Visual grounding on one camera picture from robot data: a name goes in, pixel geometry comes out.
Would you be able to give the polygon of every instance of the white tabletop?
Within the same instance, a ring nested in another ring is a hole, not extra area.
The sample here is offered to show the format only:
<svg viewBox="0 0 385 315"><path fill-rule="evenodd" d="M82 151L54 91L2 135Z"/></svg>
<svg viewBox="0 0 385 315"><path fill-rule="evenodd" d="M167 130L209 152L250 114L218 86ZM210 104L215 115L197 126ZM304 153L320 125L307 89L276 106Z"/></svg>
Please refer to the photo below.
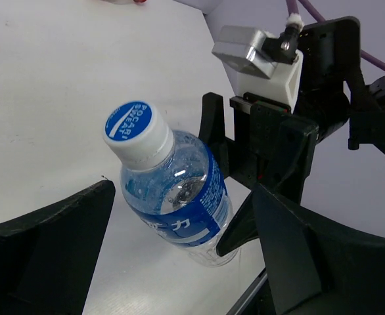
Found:
<svg viewBox="0 0 385 315"><path fill-rule="evenodd" d="M85 314L225 314L263 268L258 241L204 268L157 238L128 209L101 138L107 115L134 98L197 135L202 95L233 95L212 45L202 13L170 0L0 0L0 222L102 175L116 185ZM238 209L248 192L227 186Z"/></svg>

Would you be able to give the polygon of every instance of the blue cap sticker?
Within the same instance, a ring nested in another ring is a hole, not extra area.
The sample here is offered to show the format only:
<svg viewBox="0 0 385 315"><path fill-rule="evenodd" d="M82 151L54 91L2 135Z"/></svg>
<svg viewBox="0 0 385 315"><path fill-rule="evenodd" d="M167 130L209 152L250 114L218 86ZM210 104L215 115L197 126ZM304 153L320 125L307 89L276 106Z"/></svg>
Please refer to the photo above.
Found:
<svg viewBox="0 0 385 315"><path fill-rule="evenodd" d="M147 103L135 101L117 108L105 125L105 133L114 141L125 141L143 132L152 119Z"/></svg>

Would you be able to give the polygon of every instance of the bottle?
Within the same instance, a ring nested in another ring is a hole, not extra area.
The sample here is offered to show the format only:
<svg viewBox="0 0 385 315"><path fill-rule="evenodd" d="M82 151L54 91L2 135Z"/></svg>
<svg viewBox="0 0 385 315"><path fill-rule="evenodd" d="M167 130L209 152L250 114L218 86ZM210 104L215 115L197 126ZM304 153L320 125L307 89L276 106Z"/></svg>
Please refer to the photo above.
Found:
<svg viewBox="0 0 385 315"><path fill-rule="evenodd" d="M149 227L204 266L221 266L215 246L233 217L223 175L194 135L172 131L152 104L128 102L106 121L104 140L122 162L122 194Z"/></svg>

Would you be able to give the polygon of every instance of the white plastic bracket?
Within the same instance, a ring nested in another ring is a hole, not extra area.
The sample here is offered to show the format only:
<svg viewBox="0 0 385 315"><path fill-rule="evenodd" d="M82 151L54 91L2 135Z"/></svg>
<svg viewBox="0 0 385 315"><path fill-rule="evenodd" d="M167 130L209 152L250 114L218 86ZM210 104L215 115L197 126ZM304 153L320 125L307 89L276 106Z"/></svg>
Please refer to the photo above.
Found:
<svg viewBox="0 0 385 315"><path fill-rule="evenodd" d="M297 59L293 64L278 63L271 79L238 73L239 95L249 92L274 100L295 109L298 100L300 76L304 54L296 50Z"/></svg>

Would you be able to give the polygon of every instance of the gray wall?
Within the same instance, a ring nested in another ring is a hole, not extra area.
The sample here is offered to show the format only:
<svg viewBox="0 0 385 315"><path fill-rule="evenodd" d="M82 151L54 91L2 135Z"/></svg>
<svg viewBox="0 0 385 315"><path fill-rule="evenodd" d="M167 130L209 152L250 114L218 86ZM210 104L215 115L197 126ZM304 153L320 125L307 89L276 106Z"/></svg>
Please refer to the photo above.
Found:
<svg viewBox="0 0 385 315"><path fill-rule="evenodd" d="M353 15L361 21L362 48L385 61L385 1L312 0L325 18ZM314 20L300 7L304 21ZM257 26L272 33L284 29L284 0L224 0L206 20L213 36L225 24ZM362 62L367 83L384 75ZM227 70L233 87L236 75ZM353 228L385 237L385 156L363 145L347 150L348 126L317 146L303 205Z"/></svg>

